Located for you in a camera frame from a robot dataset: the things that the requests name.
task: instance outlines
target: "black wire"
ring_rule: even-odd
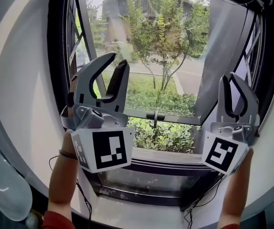
[[[199,206],[195,206],[195,208],[197,208],[197,207],[202,207],[202,206],[204,206],[204,205],[206,205],[206,204],[209,204],[211,201],[213,201],[213,199],[214,199],[215,196],[217,195],[217,192],[218,192],[218,189],[219,189],[219,185],[221,184],[221,181],[222,181],[222,179],[219,181],[219,184],[218,184],[218,186],[217,186],[217,189],[215,190],[215,194],[214,194],[213,198],[210,199],[210,200],[209,200],[207,203],[205,203],[205,204],[202,204],[202,205],[199,205]]]
[[[56,157],[58,157],[58,155],[56,155],[56,156],[54,156],[54,157],[52,157],[52,158],[49,159],[49,167],[50,167],[51,170],[53,170],[53,169],[51,168],[50,162],[51,162],[51,160],[53,160]],[[85,196],[85,194],[84,194],[84,192],[83,192],[83,190],[81,188],[81,185],[79,184],[79,180],[78,179],[76,180],[76,185],[78,186],[78,188],[79,188],[79,190],[80,190],[80,192],[81,192],[81,194],[82,194],[82,196],[84,198],[84,202],[85,202],[85,204],[87,206],[87,209],[89,211],[89,222],[88,222],[88,228],[89,228],[90,223],[91,223],[91,215],[93,213],[93,207],[91,206],[91,203],[87,200],[87,198],[86,198],[86,196]]]
[[[52,158],[49,159],[49,167],[50,167],[51,170],[52,170],[52,168],[51,168],[50,161],[53,160],[53,159],[56,158],[56,157],[58,157],[58,155],[56,155],[56,156],[54,156],[54,157],[52,157]]]
[[[222,177],[220,178],[220,180],[219,180],[219,183],[218,183],[218,185],[217,185],[217,189],[215,190],[215,194],[214,194],[214,196],[213,196],[213,198],[211,199],[211,200],[209,200],[207,203],[205,203],[205,204],[202,204],[202,205],[199,205],[199,206],[197,206],[197,204],[201,201],[201,199],[205,196],[205,194],[203,195],[203,196],[201,196],[199,199],[197,199],[194,203],[192,203],[192,205],[190,206],[190,208],[187,210],[187,214],[184,216],[184,219],[188,222],[188,229],[191,229],[191,227],[192,227],[192,210],[194,209],[194,208],[197,208],[197,207],[202,207],[202,206],[204,206],[204,205],[206,205],[206,204],[209,204],[211,201],[213,201],[213,199],[215,198],[215,196],[217,195],[217,192],[218,192],[218,189],[219,189],[219,186],[220,186],[220,184],[221,184],[221,181],[222,181]],[[187,220],[186,219],[186,217],[187,217],[187,215],[190,215],[190,220]]]

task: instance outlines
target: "red sleeve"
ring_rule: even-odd
[[[231,224],[231,225],[222,227],[221,229],[240,229],[240,226],[238,224]]]
[[[43,217],[42,229],[75,229],[75,227],[65,216],[52,211],[46,211]]]

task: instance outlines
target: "tree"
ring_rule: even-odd
[[[134,53],[150,71],[153,87],[155,76],[151,63],[162,66],[164,91],[173,74],[190,56],[200,56],[209,30],[209,0],[190,1],[190,14],[184,13],[181,0],[148,0],[150,11],[144,12],[144,0],[127,0],[127,16]]]
[[[100,4],[100,5],[94,6],[94,5],[92,5],[92,2],[93,2],[92,0],[86,0],[88,19],[90,22],[90,28],[91,28],[91,32],[92,32],[92,36],[93,36],[93,40],[94,40],[94,45],[95,45],[96,49],[104,48],[105,47],[104,32],[107,30],[107,28],[106,28],[107,21],[104,16],[100,16],[99,18],[97,18],[97,11],[102,5]],[[80,25],[78,12],[76,12],[76,15],[75,15],[75,24],[76,24],[77,29],[80,34],[82,29],[81,29],[81,25]],[[80,48],[82,50],[86,51],[86,46],[85,46],[84,40],[81,40]]]

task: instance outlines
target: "forearm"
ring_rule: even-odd
[[[222,215],[240,217],[243,213],[247,199],[252,157],[253,150],[251,149],[237,172],[230,178],[223,202]]]
[[[68,132],[63,139],[62,150],[75,155],[75,150]],[[59,154],[55,162],[49,184],[48,210],[57,212],[71,219],[71,199],[74,195],[78,161]]]

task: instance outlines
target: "black window frame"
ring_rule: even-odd
[[[265,3],[264,10],[259,5],[259,3],[256,0],[232,0],[238,4],[242,4],[246,8],[254,11],[254,16],[252,18],[253,23],[249,29],[247,27],[243,29],[242,34],[248,34],[249,36],[247,39],[251,36],[254,25],[256,25],[256,21],[258,20],[259,23],[256,25],[256,27],[259,27],[261,30],[258,43],[254,47],[257,49],[257,53],[255,51],[252,51],[251,53],[251,59],[250,64],[258,64],[259,69],[257,69],[258,74],[255,76],[255,81],[253,83],[253,89],[255,90],[259,102],[260,102],[260,108],[259,108],[259,114],[261,121],[263,121],[266,112],[269,109],[269,105],[271,103],[272,97],[274,95],[274,34],[270,32],[274,28],[274,0],[262,0]],[[58,106],[59,112],[62,111],[64,106],[66,105],[66,97],[68,93],[68,89],[70,86],[70,78],[69,75],[72,73],[72,69],[70,69],[70,66],[68,65],[68,50],[72,50],[74,48],[74,36],[71,37],[72,41],[70,42],[70,36],[69,33],[72,33],[74,35],[74,27],[70,25],[70,22],[68,21],[68,8],[69,4],[71,4],[71,8],[75,7],[75,3],[73,0],[50,0],[49,3],[49,9],[58,11],[56,16],[51,16],[48,18],[48,57],[49,57],[49,65],[50,65],[50,72],[51,72],[51,79],[53,84],[53,91],[56,99],[56,103]],[[58,18],[57,22],[62,21],[61,25],[58,25],[59,30],[57,32],[53,32],[55,30],[55,21],[52,22],[52,20],[55,20],[55,17]],[[66,38],[65,43],[61,43],[60,45],[55,46],[55,41],[59,41],[59,38]],[[242,40],[238,44],[238,50],[236,52],[236,55],[238,56],[238,61],[236,63],[232,64],[232,67],[229,68],[230,71],[235,71],[238,67],[238,64],[240,62],[240,59],[244,57],[245,49],[248,43],[248,40]],[[62,57],[59,57],[59,52],[63,52]],[[204,121],[207,119],[208,115],[211,113],[213,108],[215,107],[217,103],[217,99],[212,105],[212,108],[210,111],[208,111],[205,118],[199,121],[199,123],[194,122],[192,125],[199,124],[202,125]],[[212,169],[204,166],[204,165],[196,165],[196,164],[164,164],[165,167],[163,167],[160,164],[155,164],[154,162],[151,162],[150,169],[147,168],[146,171],[148,173],[153,174],[173,174],[173,175],[186,175],[188,176],[191,173],[198,172],[202,173],[201,179],[198,180],[198,182],[192,186],[191,190],[194,190],[194,192],[190,191],[187,197],[187,193],[183,193],[183,196],[177,199],[174,198],[161,198],[157,196],[150,196],[144,195],[144,194],[134,194],[131,192],[127,192],[127,197],[130,198],[130,201],[138,202],[138,203],[146,203],[146,204],[153,204],[153,205],[164,205],[164,206],[180,206],[182,209],[186,208],[190,203],[192,203],[195,198],[198,198],[201,196],[206,190],[212,186],[212,183],[216,180],[218,177],[218,173],[216,171],[213,171]],[[136,171],[145,171],[145,164],[144,160],[140,159],[132,159],[132,164],[129,167],[126,167],[126,169],[136,170]],[[102,188],[104,185],[101,183],[100,178],[97,174],[91,174],[86,171],[84,171],[87,178],[91,182],[96,194],[98,196],[104,194],[105,192],[102,192]],[[113,196],[115,198],[121,199],[120,194],[123,193],[120,189],[114,189],[111,187],[105,187],[107,189],[109,196]]]

